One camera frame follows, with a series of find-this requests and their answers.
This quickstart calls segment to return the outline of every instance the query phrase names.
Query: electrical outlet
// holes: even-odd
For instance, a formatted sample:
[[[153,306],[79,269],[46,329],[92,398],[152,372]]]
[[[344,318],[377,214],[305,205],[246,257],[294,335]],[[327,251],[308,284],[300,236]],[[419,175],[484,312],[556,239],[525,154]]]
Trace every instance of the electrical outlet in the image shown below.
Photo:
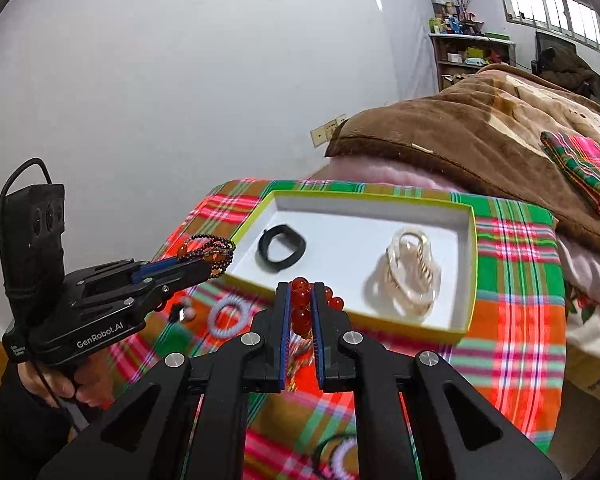
[[[335,119],[333,121],[329,121],[324,125],[324,132],[327,134],[327,140],[331,140],[331,137],[333,137],[333,133],[334,131],[336,131],[337,127],[338,123]]]
[[[323,126],[318,126],[315,130],[311,131],[311,138],[314,142],[314,146],[317,148],[321,144],[327,142],[327,132],[324,130]]]

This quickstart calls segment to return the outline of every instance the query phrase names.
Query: black bracelet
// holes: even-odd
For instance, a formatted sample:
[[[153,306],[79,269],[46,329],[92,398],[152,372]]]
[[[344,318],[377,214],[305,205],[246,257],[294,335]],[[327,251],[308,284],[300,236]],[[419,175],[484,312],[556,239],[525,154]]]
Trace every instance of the black bracelet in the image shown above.
[[[296,247],[296,250],[284,260],[280,262],[272,262],[269,260],[269,245],[275,236],[283,235],[291,245]],[[294,263],[296,263],[302,255],[304,254],[304,250],[306,249],[306,242],[298,232],[294,231],[291,227],[286,224],[276,225],[272,227],[268,231],[265,230],[258,241],[258,253],[262,258],[264,264],[269,267],[269,269],[280,271],[282,269],[286,269],[287,267],[291,267]]]

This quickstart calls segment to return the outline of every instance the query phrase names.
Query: bed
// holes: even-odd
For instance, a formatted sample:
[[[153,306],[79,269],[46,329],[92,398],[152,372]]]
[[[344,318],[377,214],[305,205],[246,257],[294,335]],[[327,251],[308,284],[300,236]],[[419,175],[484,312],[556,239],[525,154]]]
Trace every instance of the bed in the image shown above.
[[[600,106],[492,65],[434,96],[352,117],[312,178],[470,192],[550,210],[567,291],[566,378],[600,400],[600,217],[544,154],[542,131],[600,142]]]

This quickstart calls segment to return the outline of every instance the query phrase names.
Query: shelf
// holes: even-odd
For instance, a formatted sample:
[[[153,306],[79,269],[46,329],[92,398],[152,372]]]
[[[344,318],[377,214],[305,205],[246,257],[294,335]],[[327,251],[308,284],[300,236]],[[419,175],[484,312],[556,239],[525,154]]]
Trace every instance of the shelf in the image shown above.
[[[473,68],[475,70],[480,70],[482,68],[481,66],[468,65],[467,63],[454,63],[453,61],[439,61],[438,64],[449,65],[449,66],[461,66],[463,68]]]
[[[513,41],[509,40],[498,40],[496,38],[487,38],[486,36],[469,36],[468,34],[434,34],[429,33],[432,38],[445,38],[447,40],[475,40],[475,41],[488,41],[490,43],[502,43],[506,45],[513,45]]]

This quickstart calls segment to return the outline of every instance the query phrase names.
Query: metal screw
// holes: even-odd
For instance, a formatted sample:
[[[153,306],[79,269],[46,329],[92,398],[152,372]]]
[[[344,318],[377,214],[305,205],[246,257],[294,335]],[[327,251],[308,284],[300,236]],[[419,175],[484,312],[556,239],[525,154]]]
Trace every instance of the metal screw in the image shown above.
[[[183,362],[184,355],[178,352],[173,352],[164,358],[164,364],[166,364],[169,368],[177,368],[178,366],[181,366]]]
[[[360,332],[347,332],[342,338],[350,345],[362,343],[362,334]]]
[[[260,334],[256,332],[247,332],[246,334],[242,334],[240,341],[247,346],[257,345],[260,342]]]
[[[440,361],[438,354],[432,352],[431,350],[425,350],[422,354],[420,354],[420,362],[427,366],[435,366]]]

